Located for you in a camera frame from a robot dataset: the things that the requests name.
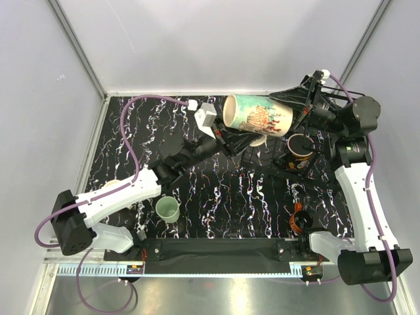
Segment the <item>beige printed mug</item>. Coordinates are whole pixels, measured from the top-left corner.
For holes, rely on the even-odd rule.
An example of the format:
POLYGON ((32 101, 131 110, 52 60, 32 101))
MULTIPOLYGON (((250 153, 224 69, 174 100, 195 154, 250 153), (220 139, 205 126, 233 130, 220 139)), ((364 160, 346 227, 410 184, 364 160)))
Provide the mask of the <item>beige printed mug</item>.
POLYGON ((260 135, 251 147, 260 146, 268 136, 284 136, 293 122, 291 108, 266 96, 231 94, 224 102, 222 116, 226 127, 260 135))

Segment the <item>black skull mug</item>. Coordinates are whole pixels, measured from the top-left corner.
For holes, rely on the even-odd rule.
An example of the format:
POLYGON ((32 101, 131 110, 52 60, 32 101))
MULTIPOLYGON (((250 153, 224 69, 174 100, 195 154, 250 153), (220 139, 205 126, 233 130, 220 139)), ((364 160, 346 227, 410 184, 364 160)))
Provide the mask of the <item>black skull mug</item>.
POLYGON ((302 171, 310 163, 315 142, 302 133, 291 135, 273 164, 285 171, 302 171))

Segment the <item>orange black mug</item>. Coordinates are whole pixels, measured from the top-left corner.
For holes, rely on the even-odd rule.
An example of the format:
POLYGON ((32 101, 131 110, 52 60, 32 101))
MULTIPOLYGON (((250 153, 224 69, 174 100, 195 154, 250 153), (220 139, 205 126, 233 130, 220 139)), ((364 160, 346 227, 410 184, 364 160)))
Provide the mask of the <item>orange black mug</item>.
POLYGON ((289 218, 289 227, 291 230, 300 235, 304 230, 309 229, 314 224, 314 219, 303 209, 301 202, 294 204, 294 212, 289 218))

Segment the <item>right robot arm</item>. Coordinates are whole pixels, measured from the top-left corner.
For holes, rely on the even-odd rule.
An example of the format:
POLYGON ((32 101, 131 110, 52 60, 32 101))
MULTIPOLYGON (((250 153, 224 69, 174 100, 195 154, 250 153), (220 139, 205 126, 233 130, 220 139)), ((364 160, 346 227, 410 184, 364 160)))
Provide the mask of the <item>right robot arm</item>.
POLYGON ((347 103, 338 106, 334 102, 339 95, 323 92, 323 86, 323 79, 306 76, 300 85, 269 97, 293 109, 296 126, 304 131, 315 128, 331 135, 319 152, 328 158, 343 191, 354 240, 340 239, 322 228, 304 228, 298 255, 306 261, 325 257, 338 267, 347 285, 395 284, 413 256, 394 237, 374 183, 375 153, 369 134, 377 128, 381 106, 374 98, 350 93, 343 86, 339 90, 347 103))

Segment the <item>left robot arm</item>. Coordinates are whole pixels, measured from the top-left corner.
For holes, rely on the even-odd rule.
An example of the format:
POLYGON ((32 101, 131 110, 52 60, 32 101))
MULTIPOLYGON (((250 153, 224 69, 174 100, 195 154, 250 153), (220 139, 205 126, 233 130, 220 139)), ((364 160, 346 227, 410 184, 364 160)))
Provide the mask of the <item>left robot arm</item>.
POLYGON ((95 248, 109 249, 128 261, 137 259, 141 253, 137 233, 124 226, 103 224, 102 219, 134 203, 168 194, 191 167, 219 152, 234 157, 259 137, 223 126, 215 136, 203 134, 197 141, 173 133, 159 147, 159 159, 137 175, 78 196, 70 190, 59 193, 50 222, 62 254, 71 256, 95 248))

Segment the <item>green cup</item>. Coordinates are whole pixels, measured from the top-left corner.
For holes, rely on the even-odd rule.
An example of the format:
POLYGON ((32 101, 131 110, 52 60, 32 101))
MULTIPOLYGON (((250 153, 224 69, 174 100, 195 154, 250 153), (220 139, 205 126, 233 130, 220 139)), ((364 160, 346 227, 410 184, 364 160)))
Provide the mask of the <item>green cup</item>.
POLYGON ((171 196, 160 198, 155 206, 157 215, 166 223, 175 223, 180 217, 178 201, 171 196))

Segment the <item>cream cup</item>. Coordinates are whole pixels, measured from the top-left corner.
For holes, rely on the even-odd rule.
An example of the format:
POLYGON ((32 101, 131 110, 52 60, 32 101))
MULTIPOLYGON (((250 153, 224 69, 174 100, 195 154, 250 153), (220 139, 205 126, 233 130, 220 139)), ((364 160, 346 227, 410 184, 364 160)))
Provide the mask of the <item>cream cup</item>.
POLYGON ((113 185, 113 184, 117 184, 118 182, 119 182, 119 180, 117 180, 117 179, 110 180, 110 181, 106 182, 106 183, 103 185, 103 187, 104 187, 104 188, 106 188, 106 187, 109 187, 109 186, 111 186, 111 185, 113 185))

